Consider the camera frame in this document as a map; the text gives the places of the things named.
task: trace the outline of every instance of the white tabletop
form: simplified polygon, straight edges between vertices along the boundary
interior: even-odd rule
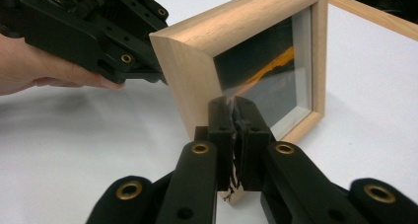
[[[157,0],[169,24],[229,0]],[[387,182],[418,202],[418,42],[330,6],[326,116],[298,145],[336,184]],[[0,223],[84,223],[114,181],[170,172],[188,137],[170,89],[32,88],[0,98]],[[266,223],[259,193],[217,223]]]

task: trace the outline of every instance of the table surface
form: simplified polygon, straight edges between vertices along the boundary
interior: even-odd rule
[[[229,0],[157,0],[173,24]],[[336,184],[418,202],[418,42],[329,6],[325,118],[298,144]],[[114,181],[169,173],[188,142],[169,87],[31,88],[0,98],[0,223],[84,223]],[[217,223],[266,223],[259,193]]]

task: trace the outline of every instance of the wooden strip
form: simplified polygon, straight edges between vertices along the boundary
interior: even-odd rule
[[[396,33],[418,40],[418,25],[416,24],[355,0],[329,0],[329,3]]]

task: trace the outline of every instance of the framed photo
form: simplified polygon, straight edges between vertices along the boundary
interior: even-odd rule
[[[190,138],[240,96],[297,142],[324,114],[326,20],[327,0],[234,0],[151,34]]]

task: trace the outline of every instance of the human hand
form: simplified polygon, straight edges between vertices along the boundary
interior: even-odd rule
[[[0,35],[0,96],[33,86],[121,89],[98,73],[68,62],[25,43]]]

